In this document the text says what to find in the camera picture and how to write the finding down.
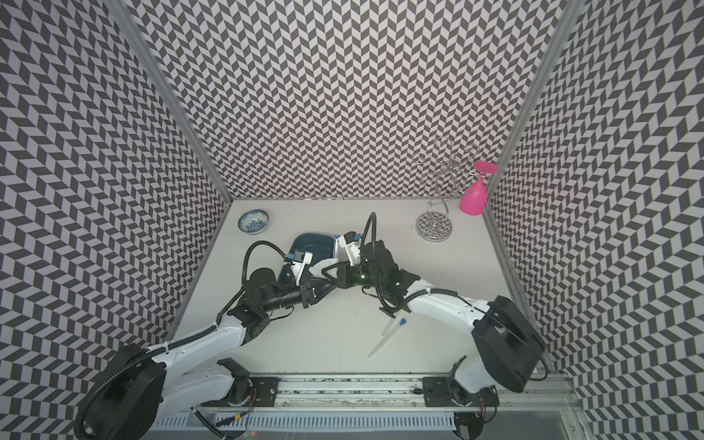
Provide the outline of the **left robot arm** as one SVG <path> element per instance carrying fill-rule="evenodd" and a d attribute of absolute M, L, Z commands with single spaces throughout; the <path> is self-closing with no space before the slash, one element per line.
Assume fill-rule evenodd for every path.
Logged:
<path fill-rule="evenodd" d="M 78 406 L 79 439 L 139 439 L 157 421 L 210 401 L 251 398 L 249 372 L 225 352 L 244 346 L 270 324 L 278 309 L 309 307 L 337 288 L 337 279 L 309 269 L 278 281 L 257 269 L 217 314 L 214 323 L 150 348 L 123 346 Z"/>

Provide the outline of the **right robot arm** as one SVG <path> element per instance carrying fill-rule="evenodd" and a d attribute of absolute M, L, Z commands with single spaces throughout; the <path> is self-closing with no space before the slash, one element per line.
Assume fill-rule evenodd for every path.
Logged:
<path fill-rule="evenodd" d="M 326 258 L 311 273 L 340 289 L 373 288 L 381 311 L 426 315 L 471 338 L 474 349 L 453 364 L 445 379 L 451 401 L 466 406 L 495 386 L 520 393 L 545 364 L 546 343 L 516 304 L 507 297 L 475 300 L 439 288 L 400 269 L 384 243 L 365 245 L 353 261 Z"/>

